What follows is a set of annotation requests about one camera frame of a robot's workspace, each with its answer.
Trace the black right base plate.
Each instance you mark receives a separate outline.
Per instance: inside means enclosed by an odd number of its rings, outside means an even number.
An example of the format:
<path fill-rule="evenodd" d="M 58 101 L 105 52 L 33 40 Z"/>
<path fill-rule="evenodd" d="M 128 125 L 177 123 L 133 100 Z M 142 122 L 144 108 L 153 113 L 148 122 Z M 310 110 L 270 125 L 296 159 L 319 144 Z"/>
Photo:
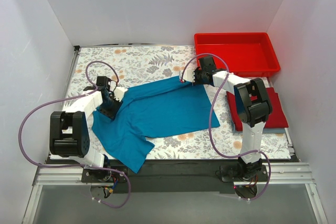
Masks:
<path fill-rule="evenodd" d="M 219 176 L 224 182 L 251 182 L 251 180 L 257 180 L 257 182 L 266 182 L 268 179 L 268 172 L 265 165 L 261 167 L 261 170 L 252 173 L 246 173 L 241 168 L 235 165 L 222 165 L 219 168 Z"/>

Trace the teal blue t shirt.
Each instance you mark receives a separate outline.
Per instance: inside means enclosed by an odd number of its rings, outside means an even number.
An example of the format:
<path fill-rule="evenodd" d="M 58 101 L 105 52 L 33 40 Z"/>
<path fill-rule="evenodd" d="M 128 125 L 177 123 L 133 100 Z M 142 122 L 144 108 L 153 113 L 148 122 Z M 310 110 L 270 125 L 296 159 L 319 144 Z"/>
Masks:
<path fill-rule="evenodd" d="M 114 120 L 93 113 L 92 131 L 105 151 L 134 173 L 154 148 L 147 138 L 169 137 L 219 127 L 203 85 L 177 76 L 131 87 Z"/>

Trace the floral patterned table mat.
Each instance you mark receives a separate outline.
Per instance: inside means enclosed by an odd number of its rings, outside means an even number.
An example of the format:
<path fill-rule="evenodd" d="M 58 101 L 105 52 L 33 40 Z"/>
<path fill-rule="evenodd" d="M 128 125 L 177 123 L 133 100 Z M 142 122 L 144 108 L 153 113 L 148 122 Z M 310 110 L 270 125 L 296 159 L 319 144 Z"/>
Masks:
<path fill-rule="evenodd" d="M 131 47 L 91 47 L 81 48 L 77 65 L 71 79 L 67 97 L 82 93 L 89 85 L 85 74 L 88 63 L 89 77 L 109 76 L 119 80 L 125 88 L 177 76 L 188 66 L 195 68 L 196 61 L 190 61 L 195 55 L 193 46 L 131 46 Z M 211 101 L 215 101 L 214 111 L 220 127 L 212 129 L 214 145 L 209 140 L 208 130 L 165 138 L 153 138 L 149 141 L 154 148 L 147 159 L 219 159 L 218 152 L 225 155 L 237 155 L 241 149 L 242 135 L 233 132 L 233 125 L 226 99 L 221 90 L 217 99 L 217 89 L 205 86 Z"/>

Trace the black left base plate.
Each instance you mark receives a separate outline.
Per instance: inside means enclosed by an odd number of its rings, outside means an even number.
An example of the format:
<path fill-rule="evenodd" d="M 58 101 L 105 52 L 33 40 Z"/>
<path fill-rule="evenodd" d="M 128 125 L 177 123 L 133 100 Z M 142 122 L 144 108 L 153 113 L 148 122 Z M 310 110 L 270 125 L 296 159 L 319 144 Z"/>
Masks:
<path fill-rule="evenodd" d="M 116 180 L 119 183 L 126 182 L 121 174 L 100 169 L 83 169 L 81 177 L 82 183 L 113 183 Z"/>

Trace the red plastic tray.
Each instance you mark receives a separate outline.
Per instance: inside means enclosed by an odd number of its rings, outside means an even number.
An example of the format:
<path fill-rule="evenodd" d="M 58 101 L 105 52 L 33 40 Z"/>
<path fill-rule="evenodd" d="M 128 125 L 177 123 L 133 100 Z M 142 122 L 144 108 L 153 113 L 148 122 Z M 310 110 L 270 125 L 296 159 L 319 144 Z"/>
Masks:
<path fill-rule="evenodd" d="M 225 61 L 230 72 L 240 77 L 271 77 L 280 64 L 267 33 L 198 33 L 194 35 L 196 54 L 214 54 L 218 68 Z"/>

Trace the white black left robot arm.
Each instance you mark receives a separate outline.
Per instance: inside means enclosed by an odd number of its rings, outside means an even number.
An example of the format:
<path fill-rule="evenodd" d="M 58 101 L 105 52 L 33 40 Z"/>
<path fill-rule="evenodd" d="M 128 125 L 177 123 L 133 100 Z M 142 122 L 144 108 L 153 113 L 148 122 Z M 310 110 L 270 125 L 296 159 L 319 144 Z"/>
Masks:
<path fill-rule="evenodd" d="M 90 146 L 87 119 L 95 111 L 112 121 L 116 118 L 128 89 L 118 85 L 112 89 L 111 81 L 108 77 L 98 76 L 95 85 L 84 88 L 83 97 L 66 110 L 53 112 L 50 116 L 50 152 L 72 159 L 85 168 L 95 167 L 93 175 L 100 182 L 108 181 L 112 170 L 108 158 Z"/>

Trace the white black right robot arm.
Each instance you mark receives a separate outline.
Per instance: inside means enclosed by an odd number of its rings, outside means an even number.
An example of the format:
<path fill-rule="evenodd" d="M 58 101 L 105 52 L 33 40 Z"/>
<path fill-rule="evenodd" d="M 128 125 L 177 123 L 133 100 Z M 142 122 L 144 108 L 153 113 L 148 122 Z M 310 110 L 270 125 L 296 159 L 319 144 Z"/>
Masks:
<path fill-rule="evenodd" d="M 242 147 L 236 155 L 237 168 L 229 172 L 233 177 L 248 181 L 262 168 L 261 138 L 272 113 L 272 105 L 264 82 L 260 78 L 246 79 L 230 73 L 228 68 L 218 69 L 216 56 L 201 54 L 199 67 L 192 74 L 192 84 L 209 84 L 234 95 L 236 111 L 242 122 Z"/>

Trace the folded red t shirt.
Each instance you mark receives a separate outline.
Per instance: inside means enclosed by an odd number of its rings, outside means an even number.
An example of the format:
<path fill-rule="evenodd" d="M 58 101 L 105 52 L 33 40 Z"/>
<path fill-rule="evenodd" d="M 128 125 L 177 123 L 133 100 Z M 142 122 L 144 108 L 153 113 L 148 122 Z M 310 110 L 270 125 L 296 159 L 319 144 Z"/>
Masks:
<path fill-rule="evenodd" d="M 272 113 L 263 129 L 264 134 L 284 134 L 285 128 L 288 128 L 288 122 L 282 110 L 279 95 L 275 92 L 274 88 L 266 88 L 270 102 L 272 105 Z M 233 132 L 241 133 L 243 130 L 242 122 L 240 121 L 237 111 L 236 102 L 233 94 L 226 92 L 226 99 L 228 102 L 231 120 L 233 124 Z"/>

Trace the aluminium front rail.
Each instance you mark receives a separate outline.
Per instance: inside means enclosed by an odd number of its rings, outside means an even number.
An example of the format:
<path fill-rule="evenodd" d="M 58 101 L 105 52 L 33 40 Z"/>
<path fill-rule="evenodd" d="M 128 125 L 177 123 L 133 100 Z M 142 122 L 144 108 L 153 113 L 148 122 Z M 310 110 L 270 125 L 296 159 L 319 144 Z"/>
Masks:
<path fill-rule="evenodd" d="M 119 183 L 118 193 L 126 193 L 128 184 L 133 192 L 177 192 L 177 191 L 219 191 L 224 185 L 264 185 L 269 184 L 313 184 L 312 172 L 307 163 L 271 163 L 265 165 L 268 172 L 266 182 L 224 182 L 219 176 L 222 165 L 235 165 L 234 161 L 148 161 L 138 173 L 115 162 L 113 172 L 125 177 Z M 82 183 L 84 168 L 39 168 L 35 176 L 36 185 L 94 185 L 112 186 L 113 183 Z"/>

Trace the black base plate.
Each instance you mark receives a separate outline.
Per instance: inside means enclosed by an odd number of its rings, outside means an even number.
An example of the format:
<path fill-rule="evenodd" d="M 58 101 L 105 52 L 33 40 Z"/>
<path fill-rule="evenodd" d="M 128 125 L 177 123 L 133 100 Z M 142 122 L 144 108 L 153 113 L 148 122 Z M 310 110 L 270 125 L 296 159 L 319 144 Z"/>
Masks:
<path fill-rule="evenodd" d="M 113 183 L 116 180 L 119 183 L 126 182 L 121 174 L 100 169 L 83 169 L 81 177 L 82 183 Z"/>
<path fill-rule="evenodd" d="M 266 182 L 268 179 L 268 172 L 265 165 L 261 167 L 261 170 L 252 173 L 246 173 L 241 168 L 235 165 L 222 165 L 219 168 L 219 176 L 224 182 L 251 182 L 251 180 L 257 180 L 257 182 Z"/>

